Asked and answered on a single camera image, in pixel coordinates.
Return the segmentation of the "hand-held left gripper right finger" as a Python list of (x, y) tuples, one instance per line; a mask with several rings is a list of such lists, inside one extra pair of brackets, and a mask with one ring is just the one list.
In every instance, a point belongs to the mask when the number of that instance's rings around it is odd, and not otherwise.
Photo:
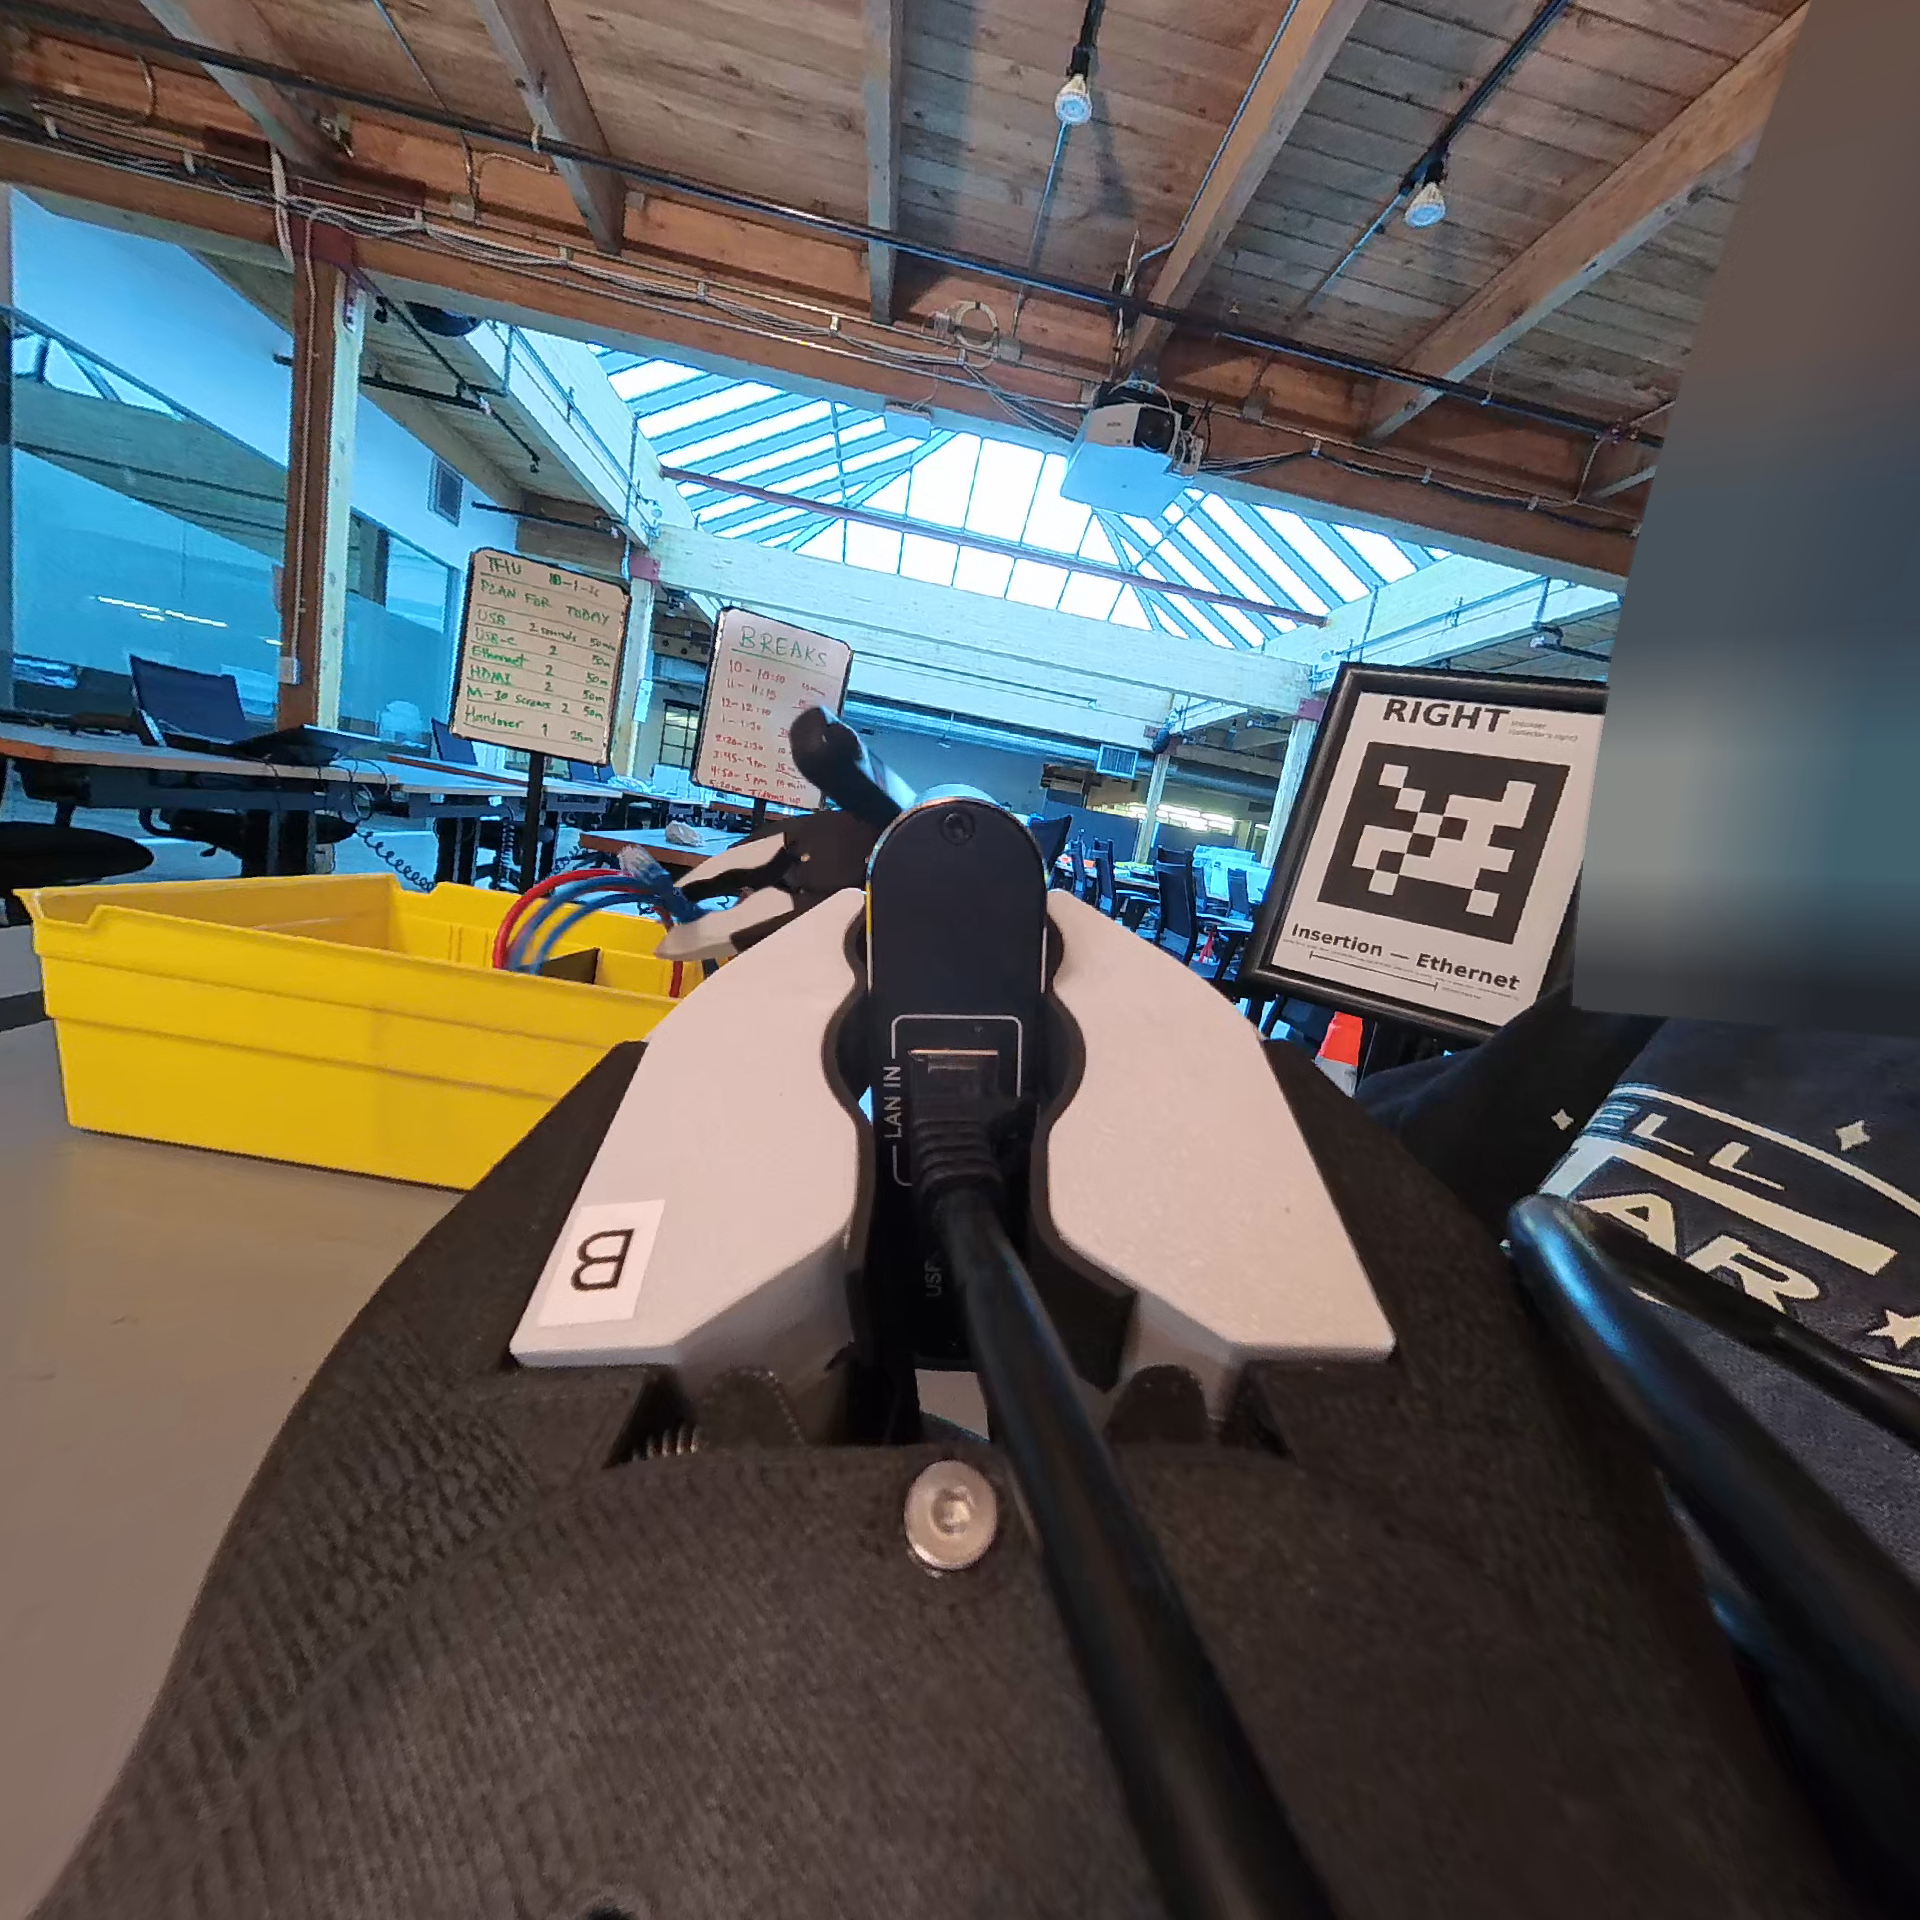
[(1074, 1371), (1229, 1389), (1255, 1361), (1385, 1361), (1393, 1331), (1257, 1031), (1087, 904), (1046, 914), (1057, 1088), (1031, 1231)]

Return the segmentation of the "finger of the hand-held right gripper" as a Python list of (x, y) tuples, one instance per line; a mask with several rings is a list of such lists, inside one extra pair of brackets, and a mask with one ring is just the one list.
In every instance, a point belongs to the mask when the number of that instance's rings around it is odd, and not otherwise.
[(792, 921), (798, 913), (792, 897), (740, 897), (668, 931), (656, 946), (656, 959), (665, 963), (721, 963), (759, 945)]
[(809, 911), (814, 907), (809, 852), (794, 834), (740, 840), (678, 880), (697, 911)]

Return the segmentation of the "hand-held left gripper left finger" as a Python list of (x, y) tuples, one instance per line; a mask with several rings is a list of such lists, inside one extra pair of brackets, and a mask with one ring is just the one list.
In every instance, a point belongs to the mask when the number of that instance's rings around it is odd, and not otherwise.
[(853, 1339), (869, 1125), (832, 1081), (845, 889), (725, 963), (645, 1042), (511, 1336), (530, 1370), (824, 1376)]

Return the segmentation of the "black ethernet adapter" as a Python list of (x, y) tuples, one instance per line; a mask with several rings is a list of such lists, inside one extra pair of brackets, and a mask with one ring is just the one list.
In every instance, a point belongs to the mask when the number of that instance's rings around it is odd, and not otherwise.
[(900, 813), (869, 867), (854, 931), (864, 965), (833, 1044), (869, 1122), (869, 1223), (860, 1258), (860, 1345), (896, 1375), (969, 1368), (962, 1312), (922, 1239), (909, 1172), (909, 1060), (984, 1055), (997, 1069), (992, 1147), (1010, 1235), (1023, 1235), (1037, 1120), (1046, 884), (1031, 829), (990, 800), (929, 800)]

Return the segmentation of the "yellow plastic bin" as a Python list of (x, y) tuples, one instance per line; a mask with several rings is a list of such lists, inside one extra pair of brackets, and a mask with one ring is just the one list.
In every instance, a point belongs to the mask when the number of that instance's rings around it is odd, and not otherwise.
[(506, 897), (393, 876), (20, 904), (72, 1128), (450, 1191), (702, 979), (656, 955), (656, 921), (567, 904), (534, 972), (493, 968)]

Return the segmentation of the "whiteboard with red writing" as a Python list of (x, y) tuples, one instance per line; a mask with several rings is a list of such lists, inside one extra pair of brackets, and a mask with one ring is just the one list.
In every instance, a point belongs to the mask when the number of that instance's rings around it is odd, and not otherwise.
[(721, 609), (705, 669), (690, 779), (712, 794), (812, 811), (788, 732), (807, 709), (839, 712), (854, 650), (778, 618)]

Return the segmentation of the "whiteboard with green writing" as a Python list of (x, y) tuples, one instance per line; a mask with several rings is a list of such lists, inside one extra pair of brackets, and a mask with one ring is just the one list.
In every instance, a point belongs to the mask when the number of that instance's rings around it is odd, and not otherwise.
[(623, 580), (473, 549), (447, 732), (478, 745), (605, 767), (630, 618), (633, 591)]

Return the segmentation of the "black framed tag sign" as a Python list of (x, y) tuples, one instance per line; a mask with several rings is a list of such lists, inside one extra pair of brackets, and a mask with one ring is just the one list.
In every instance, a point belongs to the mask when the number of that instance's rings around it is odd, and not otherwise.
[(1476, 1042), (1566, 984), (1605, 709), (1578, 679), (1341, 666), (1240, 985)]

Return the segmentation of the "white ceiling projector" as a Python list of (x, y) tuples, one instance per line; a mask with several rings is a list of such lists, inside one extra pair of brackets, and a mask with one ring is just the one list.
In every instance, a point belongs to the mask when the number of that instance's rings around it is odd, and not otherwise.
[(1061, 501), (1089, 512), (1156, 522), (1186, 492), (1204, 458), (1200, 413), (1146, 379), (1097, 388), (1057, 484)]

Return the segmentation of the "black printed shirt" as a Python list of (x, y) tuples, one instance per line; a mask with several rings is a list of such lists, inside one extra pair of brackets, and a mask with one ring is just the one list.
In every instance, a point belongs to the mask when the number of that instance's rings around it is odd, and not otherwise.
[(1476, 1221), (1550, 1193), (1917, 1388), (1917, 1041), (1578, 1013), (1372, 1073), (1358, 1104)]

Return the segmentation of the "dark office desk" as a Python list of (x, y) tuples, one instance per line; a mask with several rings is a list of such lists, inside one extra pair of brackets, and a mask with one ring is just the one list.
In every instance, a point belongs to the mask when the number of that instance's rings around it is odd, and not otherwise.
[(509, 779), (386, 759), (290, 767), (8, 721), (1, 762), (30, 800), (66, 809), (132, 811), (160, 825), (184, 811), (230, 816), (233, 858), (246, 877), (312, 874), (317, 819), (349, 833), (389, 819), (428, 829), (452, 823), (438, 842), (437, 877), (468, 880), (478, 823), (501, 819), (513, 800)]

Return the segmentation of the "dark mesh desk chair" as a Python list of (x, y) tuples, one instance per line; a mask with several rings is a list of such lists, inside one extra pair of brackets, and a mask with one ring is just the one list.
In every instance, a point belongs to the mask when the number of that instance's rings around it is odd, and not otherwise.
[(128, 677), (132, 714), (151, 745), (217, 753), (258, 733), (233, 674), (130, 657)]

